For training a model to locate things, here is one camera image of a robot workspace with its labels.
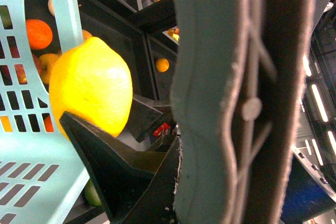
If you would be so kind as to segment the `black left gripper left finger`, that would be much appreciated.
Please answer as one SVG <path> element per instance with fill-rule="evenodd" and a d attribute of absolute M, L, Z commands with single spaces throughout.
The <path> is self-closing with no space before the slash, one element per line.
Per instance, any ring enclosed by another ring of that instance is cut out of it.
<path fill-rule="evenodd" d="M 174 210 L 181 141 L 167 152 L 135 151 L 69 112 L 61 126 L 84 163 L 111 223 L 178 223 Z"/>

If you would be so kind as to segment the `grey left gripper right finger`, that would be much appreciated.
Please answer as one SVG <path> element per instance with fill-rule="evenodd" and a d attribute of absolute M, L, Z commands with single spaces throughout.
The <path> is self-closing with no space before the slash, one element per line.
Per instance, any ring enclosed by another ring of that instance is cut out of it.
<path fill-rule="evenodd" d="M 316 0 L 174 0 L 180 223 L 277 223 Z"/>

